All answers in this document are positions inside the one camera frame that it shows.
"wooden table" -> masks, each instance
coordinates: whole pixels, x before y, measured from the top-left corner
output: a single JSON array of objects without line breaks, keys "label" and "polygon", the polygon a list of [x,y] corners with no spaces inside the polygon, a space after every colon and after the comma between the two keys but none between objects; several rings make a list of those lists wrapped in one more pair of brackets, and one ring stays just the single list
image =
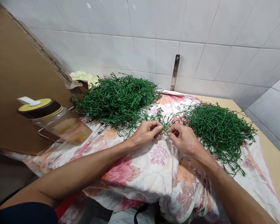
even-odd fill
[{"label": "wooden table", "polygon": [[[240,107],[233,100],[208,96],[193,96],[199,98],[202,101],[210,102],[212,104],[218,102],[221,107],[227,107],[231,110],[241,111]],[[247,122],[251,122],[251,119],[249,117],[244,118]],[[257,135],[260,138],[260,145],[264,154],[264,159],[270,171],[275,191],[280,200],[280,151],[268,140],[268,138],[259,130],[259,128],[255,124],[252,124],[252,126],[258,130]]]}]

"red object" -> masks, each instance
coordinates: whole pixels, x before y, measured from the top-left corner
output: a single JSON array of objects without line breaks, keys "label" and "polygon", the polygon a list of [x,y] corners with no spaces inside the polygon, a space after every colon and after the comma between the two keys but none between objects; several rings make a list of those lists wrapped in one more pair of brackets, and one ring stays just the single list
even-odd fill
[{"label": "red object", "polygon": [[70,205],[76,200],[76,198],[80,195],[81,192],[74,194],[73,196],[65,199],[56,209],[55,212],[57,214],[58,221],[64,215],[66,210],[70,207]]}]

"glass jar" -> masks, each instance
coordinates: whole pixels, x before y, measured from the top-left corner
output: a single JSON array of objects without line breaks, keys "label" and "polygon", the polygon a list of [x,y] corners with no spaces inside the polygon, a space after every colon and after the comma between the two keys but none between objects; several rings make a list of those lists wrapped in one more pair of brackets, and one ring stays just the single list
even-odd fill
[{"label": "glass jar", "polygon": [[18,112],[31,119],[35,125],[75,145],[83,143],[91,135],[92,130],[57,101],[40,99],[34,102],[41,103],[25,104]]}]

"yellow jar lid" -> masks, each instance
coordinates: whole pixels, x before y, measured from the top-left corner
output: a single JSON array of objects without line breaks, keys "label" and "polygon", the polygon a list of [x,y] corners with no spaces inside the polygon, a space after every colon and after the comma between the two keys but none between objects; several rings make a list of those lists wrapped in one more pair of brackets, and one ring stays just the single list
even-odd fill
[{"label": "yellow jar lid", "polygon": [[41,119],[58,113],[62,106],[54,99],[39,99],[37,105],[24,104],[18,109],[18,113],[29,119]]}]

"floral bed sheet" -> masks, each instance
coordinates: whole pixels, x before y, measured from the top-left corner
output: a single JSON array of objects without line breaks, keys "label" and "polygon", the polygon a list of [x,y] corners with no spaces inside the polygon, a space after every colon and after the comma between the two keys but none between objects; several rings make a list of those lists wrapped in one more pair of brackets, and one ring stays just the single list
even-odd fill
[{"label": "floral bed sheet", "polygon": [[[151,107],[149,115],[159,107],[164,115],[178,112],[181,104],[199,103],[188,94],[164,91],[158,105]],[[56,169],[82,156],[104,150],[123,141],[116,130],[91,122],[91,136],[79,147],[63,143],[51,147],[40,156],[8,153],[23,161],[38,176]],[[247,173],[238,173],[234,179],[280,223],[280,202],[266,167],[258,136],[251,146],[242,146],[241,167]],[[110,210],[139,207],[145,202],[159,201],[163,216],[170,222],[183,223],[203,218],[210,223],[229,223],[216,199],[212,184],[199,165],[181,154],[165,135],[141,149],[116,161],[100,180],[85,188],[86,196],[95,199]]]}]

